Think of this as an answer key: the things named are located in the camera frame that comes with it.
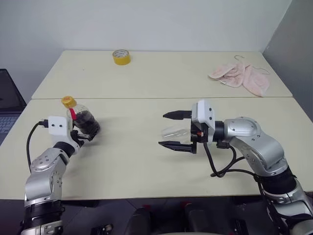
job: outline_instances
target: table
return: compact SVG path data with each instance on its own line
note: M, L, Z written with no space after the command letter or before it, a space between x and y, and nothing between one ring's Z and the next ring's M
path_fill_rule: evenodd
M131 51L132 61L119 66L112 51L66 50L32 98L255 97L244 87L208 78L219 65L238 62L235 55L269 71L267 97L292 96L260 52Z
M203 146L196 155L158 145L161 130L188 120L162 115L188 110L198 99L79 99L99 120L102 130L70 158L63 178L63 199L221 196L258 194L249 175L234 172L211 178ZM313 165L313 125L292 97L211 98L216 120L247 116L283 146L293 173L304 190L312 191L308 175ZM23 199L29 176L26 139L33 125L49 115L66 113L59 99L32 100L0 147L0 198ZM31 158L51 147L45 128L37 128L30 145ZM217 168L231 160L230 150L211 147ZM246 161L238 168L249 169Z

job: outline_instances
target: towel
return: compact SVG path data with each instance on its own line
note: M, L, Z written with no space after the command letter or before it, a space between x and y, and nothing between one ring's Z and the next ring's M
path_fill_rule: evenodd
M252 94L261 97L265 96L269 88L268 79L256 72L252 65L246 66L244 63L221 65L209 77L230 87L243 85Z

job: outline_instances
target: black wire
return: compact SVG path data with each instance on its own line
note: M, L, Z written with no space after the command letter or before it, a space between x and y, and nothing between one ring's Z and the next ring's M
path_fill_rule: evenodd
M211 168L212 168L213 173L214 173L217 177L219 177L219 178L223 177L224 174L223 174L223 175L222 175L222 174L219 174L219 173L217 172L215 166L214 166L214 163L213 163L213 159L212 159L210 150L209 150L209 148L208 148L208 146L207 146L207 142L203 142L203 146L204 146L204 149L205 149L207 158L209 159L210 166L211 166Z
M228 169L230 169L233 165L235 165L235 163L237 163L237 162L239 162L239 161L241 161L241 160L243 160L243 159L245 159L245 157L237 158L237 159L235 159L234 161L232 160L232 161L230 162L230 164L228 164L224 169L218 171L218 173L225 175L226 172L228 172L228 171L227 171Z
M29 143L30 143L30 138L32 136L32 134L34 133L35 129L37 128L37 126L39 125L40 123L37 122L33 129L31 129L31 131L29 132L29 135L28 135L28 138L27 138L27 142L26 142L26 154L27 154L27 161L28 161L28 168L29 168L29 171L30 171L30 164L31 164L31 161L30 161L30 154L29 154Z
M253 172L251 171L248 171L248 170L241 170L241 169L229 169L227 170L226 172L242 172L242 173L247 173L249 175L252 175L252 176L256 176Z

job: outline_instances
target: yellow bottle cap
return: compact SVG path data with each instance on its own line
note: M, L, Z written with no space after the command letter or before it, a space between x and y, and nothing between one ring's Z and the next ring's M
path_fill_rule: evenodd
M76 106L77 103L73 97L68 95L62 98L62 104L64 104L67 109L70 109Z

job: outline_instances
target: yellow tape roll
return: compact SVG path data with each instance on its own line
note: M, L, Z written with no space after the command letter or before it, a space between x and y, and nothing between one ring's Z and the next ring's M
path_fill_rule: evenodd
M131 61L131 57L127 50L116 50L113 52L113 59L117 65L126 65Z

